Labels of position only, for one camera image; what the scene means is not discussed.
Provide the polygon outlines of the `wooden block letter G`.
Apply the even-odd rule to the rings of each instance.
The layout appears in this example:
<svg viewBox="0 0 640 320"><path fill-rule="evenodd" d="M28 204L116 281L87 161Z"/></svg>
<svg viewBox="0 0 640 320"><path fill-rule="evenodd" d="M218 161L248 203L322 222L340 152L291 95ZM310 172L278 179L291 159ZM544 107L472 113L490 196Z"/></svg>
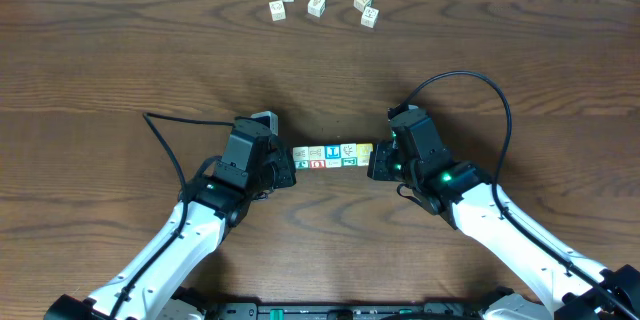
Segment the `wooden block letter G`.
<svg viewBox="0 0 640 320"><path fill-rule="evenodd" d="M292 149L292 155L296 169L310 168L310 155L308 146L294 147Z"/></svg>

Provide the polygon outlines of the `wooden block soccer ball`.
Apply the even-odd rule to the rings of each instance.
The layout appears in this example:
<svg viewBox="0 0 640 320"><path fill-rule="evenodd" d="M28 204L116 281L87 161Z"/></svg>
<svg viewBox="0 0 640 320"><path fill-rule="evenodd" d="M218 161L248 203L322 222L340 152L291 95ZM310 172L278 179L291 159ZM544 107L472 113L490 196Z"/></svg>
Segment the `wooden block soccer ball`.
<svg viewBox="0 0 640 320"><path fill-rule="evenodd" d="M370 162L371 152L373 151L372 143L358 143L356 145L357 165L368 166Z"/></svg>

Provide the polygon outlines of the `wooden block ladybug yellow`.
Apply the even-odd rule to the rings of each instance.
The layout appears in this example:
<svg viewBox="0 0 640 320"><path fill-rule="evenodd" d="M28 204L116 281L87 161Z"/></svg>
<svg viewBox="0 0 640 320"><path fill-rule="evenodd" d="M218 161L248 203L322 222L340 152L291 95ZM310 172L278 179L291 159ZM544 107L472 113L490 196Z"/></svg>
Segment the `wooden block ladybug yellow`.
<svg viewBox="0 0 640 320"><path fill-rule="evenodd" d="M326 155L324 146L310 146L309 152L309 166L311 169L320 169L326 167Z"/></svg>

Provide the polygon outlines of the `wooden block letter A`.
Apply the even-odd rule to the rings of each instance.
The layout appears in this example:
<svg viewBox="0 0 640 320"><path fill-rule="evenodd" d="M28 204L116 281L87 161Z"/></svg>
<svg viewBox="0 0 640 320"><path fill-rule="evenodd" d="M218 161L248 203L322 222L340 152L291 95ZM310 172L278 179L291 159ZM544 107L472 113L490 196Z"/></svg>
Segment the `wooden block letter A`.
<svg viewBox="0 0 640 320"><path fill-rule="evenodd" d="M340 145L340 159L342 167L357 166L357 144L347 143Z"/></svg>

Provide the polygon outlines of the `wooden block blue top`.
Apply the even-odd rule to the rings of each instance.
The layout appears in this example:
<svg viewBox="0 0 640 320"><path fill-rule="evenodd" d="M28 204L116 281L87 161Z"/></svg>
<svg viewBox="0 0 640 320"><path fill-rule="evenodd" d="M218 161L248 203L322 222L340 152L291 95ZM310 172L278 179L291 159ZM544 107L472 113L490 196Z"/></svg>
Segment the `wooden block blue top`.
<svg viewBox="0 0 640 320"><path fill-rule="evenodd" d="M342 166L341 147L339 145L325 146L325 162L327 168L339 168Z"/></svg>

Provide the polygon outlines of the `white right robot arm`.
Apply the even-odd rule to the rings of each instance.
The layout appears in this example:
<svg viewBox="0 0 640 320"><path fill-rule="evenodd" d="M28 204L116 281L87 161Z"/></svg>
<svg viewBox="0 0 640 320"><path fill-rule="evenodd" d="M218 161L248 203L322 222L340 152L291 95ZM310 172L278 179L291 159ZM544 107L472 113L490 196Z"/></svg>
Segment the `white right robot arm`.
<svg viewBox="0 0 640 320"><path fill-rule="evenodd" d="M428 113L388 112L391 140L375 145L367 175L395 181L407 199L476 240L538 297L554 319L636 319L639 272L612 271L522 211L483 169L453 159Z"/></svg>

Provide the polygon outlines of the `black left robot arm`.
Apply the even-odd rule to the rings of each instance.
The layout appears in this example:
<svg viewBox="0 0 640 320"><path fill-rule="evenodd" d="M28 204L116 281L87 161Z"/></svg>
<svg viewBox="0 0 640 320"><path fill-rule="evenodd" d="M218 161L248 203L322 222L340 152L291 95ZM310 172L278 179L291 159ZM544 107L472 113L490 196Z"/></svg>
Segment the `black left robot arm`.
<svg viewBox="0 0 640 320"><path fill-rule="evenodd" d="M48 319L155 319L191 271L216 251L252 203L296 183L289 148L271 111L230 123L225 151L203 161L192 178L176 171L178 202L143 250L86 299L60 296Z"/></svg>

